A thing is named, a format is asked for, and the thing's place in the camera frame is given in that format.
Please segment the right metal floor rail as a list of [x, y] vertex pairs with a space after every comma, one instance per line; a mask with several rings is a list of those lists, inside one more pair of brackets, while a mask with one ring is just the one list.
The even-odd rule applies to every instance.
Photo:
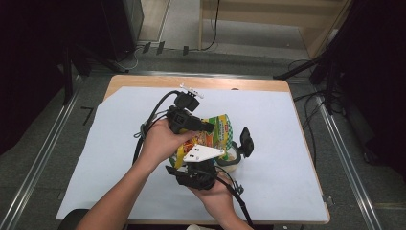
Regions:
[[320, 104], [320, 111], [327, 126], [327, 130], [332, 139], [333, 145], [336, 148], [341, 165], [367, 228], [369, 230], [383, 230], [378, 215], [375, 212], [370, 200], [370, 196], [352, 162], [350, 153], [342, 138], [334, 117], [327, 112], [324, 98], [322, 96], [317, 96], [316, 101], [318, 104]]

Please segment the black curtain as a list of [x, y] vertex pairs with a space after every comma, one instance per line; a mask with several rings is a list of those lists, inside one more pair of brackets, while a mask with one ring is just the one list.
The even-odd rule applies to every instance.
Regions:
[[406, 0], [354, 0], [337, 57], [367, 150], [406, 181]]
[[0, 155], [64, 88], [62, 43], [79, 44], [91, 0], [0, 0]]

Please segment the black cabinet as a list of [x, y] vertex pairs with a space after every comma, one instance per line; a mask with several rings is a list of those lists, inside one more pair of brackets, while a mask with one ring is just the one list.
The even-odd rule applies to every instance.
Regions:
[[101, 0], [108, 56], [120, 60], [135, 51], [144, 22], [141, 0]]

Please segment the metal strip behind table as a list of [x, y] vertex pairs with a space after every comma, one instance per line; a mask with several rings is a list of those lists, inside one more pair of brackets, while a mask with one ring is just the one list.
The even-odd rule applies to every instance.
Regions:
[[115, 75], [131, 76], [165, 76], [165, 77], [193, 77], [193, 78], [222, 78], [222, 79], [248, 79], [248, 80], [273, 80], [272, 76], [222, 74], [222, 73], [192, 73], [192, 72], [167, 72], [167, 71], [136, 71], [129, 73], [92, 72], [92, 76], [113, 77]]

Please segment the black metal stand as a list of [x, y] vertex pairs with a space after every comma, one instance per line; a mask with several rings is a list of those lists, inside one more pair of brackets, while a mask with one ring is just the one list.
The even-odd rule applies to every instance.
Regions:
[[337, 61], [334, 57], [337, 45], [340, 40], [340, 32], [336, 30], [328, 39], [325, 50], [317, 57], [306, 61], [304, 64], [287, 71], [284, 74], [274, 76], [274, 80], [285, 81], [304, 70], [315, 67], [309, 79], [313, 85], [320, 84], [323, 79], [327, 79], [326, 91], [324, 93], [325, 107], [329, 115], [332, 114], [332, 99], [334, 81], [339, 76]]
[[75, 66], [81, 75], [89, 76], [91, 72], [87, 59], [92, 58], [96, 62], [110, 69], [113, 73], [124, 73], [124, 69], [117, 64], [113, 64], [107, 58], [91, 51], [83, 45], [73, 42], [62, 43], [62, 73], [64, 78], [64, 101], [67, 105], [74, 94], [72, 66]]

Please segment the light wooden frame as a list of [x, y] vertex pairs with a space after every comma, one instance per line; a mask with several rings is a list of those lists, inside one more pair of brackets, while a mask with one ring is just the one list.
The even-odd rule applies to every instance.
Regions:
[[346, 20], [353, 0], [220, 0], [219, 20], [298, 27], [310, 58]]

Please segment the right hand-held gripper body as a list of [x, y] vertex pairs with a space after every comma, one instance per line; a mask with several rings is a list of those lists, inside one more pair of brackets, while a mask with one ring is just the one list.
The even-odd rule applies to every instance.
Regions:
[[185, 166], [175, 171], [177, 182], [197, 190], [210, 190], [217, 177], [214, 159], [223, 153], [223, 149], [194, 145], [183, 157]]

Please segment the metal floor rail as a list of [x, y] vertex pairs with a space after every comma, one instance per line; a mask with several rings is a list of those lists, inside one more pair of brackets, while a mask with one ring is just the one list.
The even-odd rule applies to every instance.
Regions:
[[50, 158], [56, 142], [64, 129], [65, 124], [76, 104], [78, 93], [75, 93], [72, 98], [64, 105], [56, 117], [46, 139], [44, 140], [41, 149], [39, 150], [33, 164], [30, 167], [22, 185], [17, 190], [8, 212], [5, 214], [0, 223], [0, 230], [14, 230], [19, 221], [33, 191], [42, 175], [42, 172]]
[[334, 117], [327, 112], [324, 98], [322, 96], [317, 96], [316, 101], [318, 104], [320, 104], [320, 111], [327, 126], [327, 130], [332, 139], [333, 145], [336, 148], [341, 165], [367, 228], [369, 230], [383, 230], [378, 215], [375, 212], [370, 200], [370, 196], [352, 162], [350, 153], [342, 138]]

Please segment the clear container with black lid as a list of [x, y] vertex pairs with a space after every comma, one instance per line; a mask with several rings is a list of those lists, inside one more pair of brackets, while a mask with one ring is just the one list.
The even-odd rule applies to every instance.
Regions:
[[232, 146], [228, 154], [233, 153], [233, 159], [229, 158], [224, 160], [220, 157], [215, 159], [219, 167], [224, 167], [228, 172], [232, 172], [237, 168], [237, 165], [242, 158], [249, 157], [254, 151], [254, 141], [251, 137], [251, 133], [247, 127], [245, 127], [239, 136], [240, 146], [235, 141], [232, 142]]

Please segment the person's left hand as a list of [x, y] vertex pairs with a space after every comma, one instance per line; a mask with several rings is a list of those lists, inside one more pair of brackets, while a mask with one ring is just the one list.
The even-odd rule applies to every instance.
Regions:
[[157, 166], [172, 156], [185, 142], [191, 140], [195, 131], [174, 134], [167, 119], [156, 122], [147, 133], [136, 163], [144, 172], [152, 173]]

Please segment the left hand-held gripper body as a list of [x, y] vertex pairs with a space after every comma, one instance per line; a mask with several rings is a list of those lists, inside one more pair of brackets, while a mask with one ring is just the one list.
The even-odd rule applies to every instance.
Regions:
[[203, 130], [204, 125], [202, 121], [192, 115], [192, 112], [200, 105], [196, 97], [202, 98], [202, 95], [184, 83], [181, 83], [180, 87], [184, 89], [184, 92], [177, 92], [174, 105], [169, 107], [166, 114], [170, 130], [173, 133], [179, 133], [182, 129]]

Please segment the left metal floor rail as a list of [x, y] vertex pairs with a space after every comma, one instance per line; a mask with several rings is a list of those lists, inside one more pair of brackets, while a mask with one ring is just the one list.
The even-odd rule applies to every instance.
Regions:
[[33, 191], [42, 175], [42, 172], [50, 158], [56, 142], [64, 129], [65, 124], [76, 104], [78, 93], [75, 93], [72, 98], [64, 105], [56, 117], [46, 139], [44, 140], [41, 149], [39, 150], [33, 164], [30, 167], [22, 185], [17, 190], [8, 212], [5, 214], [0, 223], [0, 230], [14, 230], [19, 221]]

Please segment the person's right hand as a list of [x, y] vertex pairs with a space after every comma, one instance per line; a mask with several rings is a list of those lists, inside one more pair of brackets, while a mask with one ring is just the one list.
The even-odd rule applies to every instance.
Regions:
[[206, 211], [218, 222], [230, 219], [236, 214], [233, 198], [222, 183], [215, 182], [210, 190], [190, 188], [190, 191], [200, 199]]

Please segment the black chair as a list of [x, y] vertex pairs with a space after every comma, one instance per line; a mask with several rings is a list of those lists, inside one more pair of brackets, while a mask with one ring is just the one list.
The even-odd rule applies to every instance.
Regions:
[[60, 223], [57, 230], [75, 230], [83, 217], [88, 213], [88, 209], [75, 209], [71, 211]]

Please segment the yellow green seasoning pouch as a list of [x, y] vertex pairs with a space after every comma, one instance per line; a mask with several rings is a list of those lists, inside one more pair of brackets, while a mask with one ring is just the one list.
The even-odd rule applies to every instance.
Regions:
[[212, 131], [198, 131], [191, 140], [177, 149], [176, 153], [169, 158], [170, 164], [175, 169], [184, 165], [183, 157], [195, 144], [223, 150], [224, 153], [214, 159], [218, 166], [231, 166], [233, 160], [237, 159], [229, 152], [233, 142], [233, 129], [229, 117], [223, 114], [203, 119], [203, 122], [212, 124], [214, 129]]

